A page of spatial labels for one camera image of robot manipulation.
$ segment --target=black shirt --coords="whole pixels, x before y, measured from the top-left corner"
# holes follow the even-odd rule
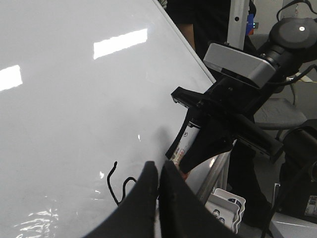
[[[166,12],[175,24],[194,24],[196,53],[203,59],[209,42],[224,43],[227,40],[231,0],[168,0]],[[250,11],[256,8],[250,1]],[[244,50],[256,49],[246,37]]]

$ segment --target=black cable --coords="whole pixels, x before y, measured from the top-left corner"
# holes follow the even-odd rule
[[[315,11],[313,10],[313,7],[312,7],[312,4],[311,4],[310,1],[308,1],[308,0],[294,0],[294,1],[291,1],[289,4],[285,5],[283,8],[281,8],[281,9],[277,12],[277,14],[276,14],[276,19],[277,19],[277,21],[280,21],[280,19],[279,19],[279,14],[280,14],[281,11],[283,11],[284,9],[288,8],[288,7],[291,6],[291,5],[298,4],[298,3],[305,3],[305,4],[307,4],[308,7],[309,7],[309,9],[311,10],[311,12],[314,13],[314,14],[317,14],[317,12],[315,12]]]
[[[301,178],[301,176],[307,172],[307,170],[315,163],[315,161],[309,161],[308,163],[306,163],[301,170],[293,177],[293,179],[291,180],[291,182],[289,183],[289,185],[283,189],[283,191],[281,191],[279,197],[277,198],[274,206],[272,207],[272,209],[270,210],[270,213],[268,215],[268,217],[266,218],[266,225],[264,226],[264,229],[262,231],[262,235],[261,238],[265,238],[265,235],[269,229],[269,225],[270,222],[275,214],[275,212],[277,211],[277,209],[279,208],[279,206],[281,205],[281,203],[283,202],[283,200],[285,199],[285,197],[289,194],[289,192],[293,189],[295,183],[297,183],[297,181]]]
[[[120,204],[120,203],[123,201],[123,199],[125,198],[125,187],[126,187],[127,183],[128,183],[129,181],[131,181],[131,180],[134,181],[134,182],[137,182],[137,181],[136,181],[136,179],[133,178],[133,177],[128,177],[128,178],[123,182],[123,186],[122,186],[122,199],[121,199],[121,201],[119,202],[118,199],[116,198],[116,196],[115,196],[115,194],[114,194],[114,192],[113,192],[113,190],[112,190],[111,184],[110,184],[110,177],[111,177],[111,175],[114,173],[114,171],[115,171],[115,169],[116,169],[116,167],[117,167],[117,164],[118,164],[117,161],[114,162],[113,168],[110,170],[110,172],[109,172],[109,174],[108,174],[108,176],[107,176],[107,184],[108,184],[109,191],[110,191],[110,193],[111,193],[111,195],[112,195],[114,201],[115,201],[116,204],[119,206],[119,204]]]
[[[315,69],[317,71],[317,65],[316,64],[312,64],[310,65],[307,69],[305,69],[300,75],[295,76],[292,80],[290,81],[286,81],[286,82],[282,82],[282,83],[270,83],[268,82],[267,84],[269,85],[274,85],[274,86],[286,86],[286,85],[290,85],[292,83],[296,83],[298,80],[300,80],[302,77],[304,77],[305,75],[307,75],[312,69]]]

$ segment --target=white board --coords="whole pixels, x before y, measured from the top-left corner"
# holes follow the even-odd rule
[[[0,22],[0,237],[81,237],[113,163],[121,198],[181,127],[170,93],[210,78],[156,0],[7,0]]]

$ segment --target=person's arm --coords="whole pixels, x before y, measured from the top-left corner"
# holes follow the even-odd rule
[[[194,27],[193,24],[176,24],[185,39],[195,50]]]
[[[193,22],[195,11],[192,0],[168,0],[166,12],[188,43],[195,49]]]

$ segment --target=person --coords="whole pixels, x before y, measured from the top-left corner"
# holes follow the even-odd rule
[[[230,5],[231,0],[168,0],[166,12],[203,59],[210,42],[226,42]],[[249,6],[249,13],[255,15],[256,7],[251,1]],[[256,51],[249,37],[245,39],[243,50],[247,53]],[[222,76],[212,70],[211,73],[216,80]],[[237,141],[230,156],[228,183],[232,193],[247,200],[244,223],[262,228],[271,204],[261,192],[254,171],[254,156],[255,151]]]

